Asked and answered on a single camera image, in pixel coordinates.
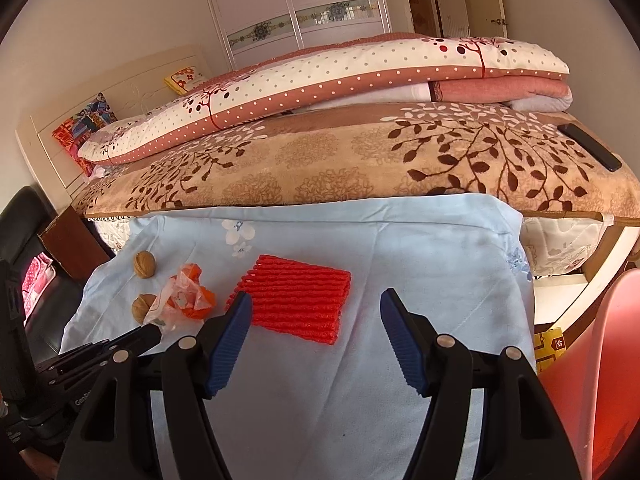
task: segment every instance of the yellow pillow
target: yellow pillow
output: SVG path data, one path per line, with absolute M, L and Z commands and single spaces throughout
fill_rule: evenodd
M 190 92 L 206 80 L 196 66 L 188 66 L 164 78 L 167 86 L 178 95 Z

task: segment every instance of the red plastic chair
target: red plastic chair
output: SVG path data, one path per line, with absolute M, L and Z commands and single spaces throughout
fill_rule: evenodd
M 540 381 L 569 436 L 583 480 L 599 479 L 640 418 L 640 269 L 616 280 L 594 322 L 540 374 Z

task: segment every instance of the walnut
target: walnut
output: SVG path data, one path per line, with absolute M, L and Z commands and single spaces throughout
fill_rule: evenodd
M 140 325 L 145 320 L 146 313 L 156 300 L 155 294 L 140 294 L 131 305 L 131 314 Z
M 133 270 L 143 279 L 151 278 L 156 273 L 156 259 L 149 251 L 140 251 L 133 258 Z

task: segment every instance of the blue gripper pad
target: blue gripper pad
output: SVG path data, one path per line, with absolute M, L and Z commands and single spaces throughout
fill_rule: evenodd
M 422 350 L 414 339 L 412 330 L 402 318 L 389 290 L 383 292 L 380 297 L 380 317 L 404 374 L 404 380 L 419 394 L 423 394 L 427 389 L 428 382 L 424 370 Z
M 207 379 L 207 393 L 214 396 L 229 382 L 231 372 L 236 365 L 236 359 L 244 343 L 253 313 L 253 302 L 249 294 L 242 294 L 239 304 L 230 310 L 231 319 L 227 321 L 225 329 L 218 339 L 216 347 L 209 356 L 209 378 Z

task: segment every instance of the black leather chair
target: black leather chair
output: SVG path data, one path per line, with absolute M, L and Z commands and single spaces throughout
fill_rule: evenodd
M 0 214 L 0 258 L 23 279 L 34 256 L 47 253 L 38 232 L 52 220 L 52 208 L 31 187 L 23 187 Z M 58 354 L 66 324 L 82 300 L 79 283 L 57 264 L 56 277 L 46 288 L 25 327 L 35 363 Z

